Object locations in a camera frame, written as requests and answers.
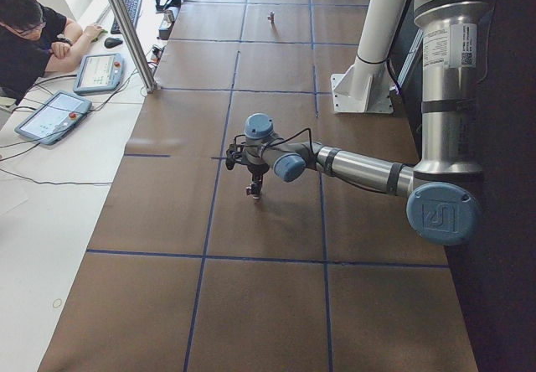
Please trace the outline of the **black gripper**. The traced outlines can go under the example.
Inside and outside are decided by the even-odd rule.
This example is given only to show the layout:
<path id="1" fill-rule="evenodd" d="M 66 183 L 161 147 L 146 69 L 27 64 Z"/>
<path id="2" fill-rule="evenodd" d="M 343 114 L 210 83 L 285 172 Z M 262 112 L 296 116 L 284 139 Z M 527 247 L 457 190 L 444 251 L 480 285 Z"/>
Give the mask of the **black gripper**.
<path id="1" fill-rule="evenodd" d="M 264 175 L 269 171 L 268 164 L 253 164 L 247 165 L 248 171 L 251 173 L 251 183 L 245 188 L 248 196 L 254 196 L 254 199 L 260 199 L 262 194 L 262 182 Z"/>

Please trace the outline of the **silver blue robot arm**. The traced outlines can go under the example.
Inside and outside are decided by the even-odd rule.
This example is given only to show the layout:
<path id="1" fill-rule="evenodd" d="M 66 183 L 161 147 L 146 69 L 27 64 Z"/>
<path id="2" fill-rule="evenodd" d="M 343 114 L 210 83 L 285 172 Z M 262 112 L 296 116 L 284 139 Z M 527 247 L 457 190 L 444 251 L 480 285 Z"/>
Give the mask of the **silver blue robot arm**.
<path id="1" fill-rule="evenodd" d="M 391 163 L 277 135 L 263 113 L 245 121 L 243 142 L 228 149 L 226 164 L 248 168 L 247 194 L 259 198 L 263 177 L 290 182 L 312 169 L 361 189 L 404 197 L 411 227 L 438 245 L 459 245 L 481 218 L 476 184 L 482 170 L 472 139 L 477 114 L 478 24 L 491 0 L 370 0 L 355 62 L 332 76 L 337 112 L 380 113 L 389 105 L 389 51 L 406 3 L 414 5 L 422 48 L 422 152 L 415 166 Z"/>

